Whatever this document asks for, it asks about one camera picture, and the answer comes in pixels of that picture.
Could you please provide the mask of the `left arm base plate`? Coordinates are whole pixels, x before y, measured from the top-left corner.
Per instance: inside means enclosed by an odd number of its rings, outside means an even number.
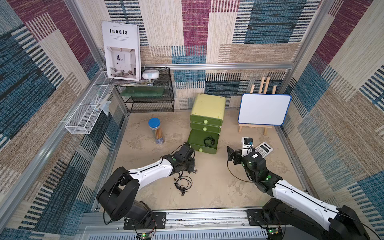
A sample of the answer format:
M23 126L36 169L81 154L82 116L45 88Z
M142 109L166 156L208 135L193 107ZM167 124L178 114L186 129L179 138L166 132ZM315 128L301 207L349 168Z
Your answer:
M164 229L166 227L167 213L154 212L141 222L126 218L124 230L152 230Z

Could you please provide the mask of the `green three-drawer cabinet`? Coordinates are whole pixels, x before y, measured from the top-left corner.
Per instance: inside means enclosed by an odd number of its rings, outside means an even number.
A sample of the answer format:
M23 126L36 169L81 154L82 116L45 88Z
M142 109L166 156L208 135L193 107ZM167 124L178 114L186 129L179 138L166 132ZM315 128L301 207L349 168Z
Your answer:
M191 132L188 143L200 153L216 154L223 125L226 99L220 96L198 94L190 115ZM212 136L216 144L205 147L204 139Z

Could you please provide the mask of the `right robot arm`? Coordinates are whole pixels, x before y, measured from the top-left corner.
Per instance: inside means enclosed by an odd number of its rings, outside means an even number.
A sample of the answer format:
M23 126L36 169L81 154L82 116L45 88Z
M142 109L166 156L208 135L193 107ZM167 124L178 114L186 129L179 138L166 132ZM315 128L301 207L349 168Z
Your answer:
M291 225L319 240L368 240L369 227L348 206L323 202L269 171L266 160L252 147L227 147L228 162L242 165L249 183L271 197L263 206L262 224Z

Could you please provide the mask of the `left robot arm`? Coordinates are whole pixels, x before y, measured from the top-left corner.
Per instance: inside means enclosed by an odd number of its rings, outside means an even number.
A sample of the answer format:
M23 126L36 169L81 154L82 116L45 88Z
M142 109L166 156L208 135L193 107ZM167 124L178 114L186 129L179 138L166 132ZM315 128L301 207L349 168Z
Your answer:
M195 173L194 157L195 150L190 144L184 143L147 166L132 170L117 168L97 194L97 201L103 208L104 224L126 219L126 228L155 228L156 217L151 208L143 201L136 200L138 191L174 174L182 176L184 172Z

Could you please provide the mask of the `blue-lid pencil canister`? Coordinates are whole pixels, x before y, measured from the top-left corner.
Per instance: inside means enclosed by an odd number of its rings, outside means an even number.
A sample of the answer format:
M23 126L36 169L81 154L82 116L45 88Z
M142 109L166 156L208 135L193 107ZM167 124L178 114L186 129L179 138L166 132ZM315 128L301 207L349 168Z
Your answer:
M164 143L164 136L161 129L161 121L158 118L151 118L149 120L149 127L152 130L156 143L162 145Z

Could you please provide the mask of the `Inedia magazine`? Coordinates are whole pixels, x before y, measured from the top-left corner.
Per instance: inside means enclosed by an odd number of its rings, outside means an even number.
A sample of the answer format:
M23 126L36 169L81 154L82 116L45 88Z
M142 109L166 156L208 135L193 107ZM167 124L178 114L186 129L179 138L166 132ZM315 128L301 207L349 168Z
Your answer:
M109 78L139 81L142 77L140 29L137 25L102 22L102 34Z

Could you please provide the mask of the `small whiteboard on easel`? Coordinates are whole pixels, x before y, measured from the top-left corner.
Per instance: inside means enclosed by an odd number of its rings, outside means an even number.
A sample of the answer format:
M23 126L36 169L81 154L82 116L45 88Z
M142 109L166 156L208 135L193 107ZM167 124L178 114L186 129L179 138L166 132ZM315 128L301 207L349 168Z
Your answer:
M243 128L250 127L263 128L266 135L268 129L281 126L285 122L292 96L276 94L276 86L273 86L272 93L268 94L270 80L270 77L263 77L258 93L254 93L255 86L252 85L251 91L242 95L238 133L241 133Z

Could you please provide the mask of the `black earphones round coil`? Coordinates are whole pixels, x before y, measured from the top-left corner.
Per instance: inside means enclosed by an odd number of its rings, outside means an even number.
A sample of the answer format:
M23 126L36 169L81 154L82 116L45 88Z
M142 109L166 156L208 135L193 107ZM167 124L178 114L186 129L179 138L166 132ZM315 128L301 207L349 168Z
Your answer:
M208 136L204 139L205 147L213 147L216 144L216 140L212 136Z

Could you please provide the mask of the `white calculator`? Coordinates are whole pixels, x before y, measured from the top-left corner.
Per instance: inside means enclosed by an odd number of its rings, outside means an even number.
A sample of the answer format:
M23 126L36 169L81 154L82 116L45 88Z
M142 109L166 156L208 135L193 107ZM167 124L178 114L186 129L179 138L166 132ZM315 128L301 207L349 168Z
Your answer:
M262 142L257 147L255 147L256 152L259 152L263 158L269 155L274 149L268 145L266 142Z

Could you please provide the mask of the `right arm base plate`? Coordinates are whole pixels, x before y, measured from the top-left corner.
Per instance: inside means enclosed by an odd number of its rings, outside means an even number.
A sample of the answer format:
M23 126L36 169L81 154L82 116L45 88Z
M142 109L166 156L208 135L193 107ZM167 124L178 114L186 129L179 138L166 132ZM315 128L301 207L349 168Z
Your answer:
M274 225L288 225L289 223L282 218L278 218L277 213L264 211L263 209L247 209L247 218L250 226L270 227Z

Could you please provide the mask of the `green sheet on shelf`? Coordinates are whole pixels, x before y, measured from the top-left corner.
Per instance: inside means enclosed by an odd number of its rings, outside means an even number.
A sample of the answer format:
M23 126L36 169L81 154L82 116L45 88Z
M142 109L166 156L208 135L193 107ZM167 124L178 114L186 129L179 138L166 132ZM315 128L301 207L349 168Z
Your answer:
M122 97L161 97L164 88L158 87L126 87L121 92Z

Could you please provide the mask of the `black earphones large loop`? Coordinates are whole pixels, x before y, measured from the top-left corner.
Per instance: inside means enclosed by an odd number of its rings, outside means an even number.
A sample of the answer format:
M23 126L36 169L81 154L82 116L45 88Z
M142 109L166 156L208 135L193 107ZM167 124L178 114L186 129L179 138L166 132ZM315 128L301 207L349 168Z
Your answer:
M187 176L181 176L174 178L174 184L177 190L181 192L181 196L184 196L185 193L193 186L193 180Z

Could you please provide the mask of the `white oval case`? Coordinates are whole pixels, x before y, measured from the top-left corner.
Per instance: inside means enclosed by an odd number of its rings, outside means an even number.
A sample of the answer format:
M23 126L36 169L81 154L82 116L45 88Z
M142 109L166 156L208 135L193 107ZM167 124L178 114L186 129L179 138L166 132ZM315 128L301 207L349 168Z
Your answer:
M142 79L144 80L156 80L160 77L158 70L144 70L142 72Z

